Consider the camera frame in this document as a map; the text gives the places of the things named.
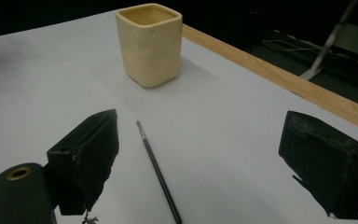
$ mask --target white table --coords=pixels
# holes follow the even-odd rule
[[[278,155],[288,110],[356,140],[358,126],[186,39],[180,76],[144,90],[125,75],[114,12],[0,36],[0,173],[45,165],[48,149],[110,108],[120,152],[90,213],[98,223],[174,223],[137,119],[184,223],[358,223],[328,217]]]

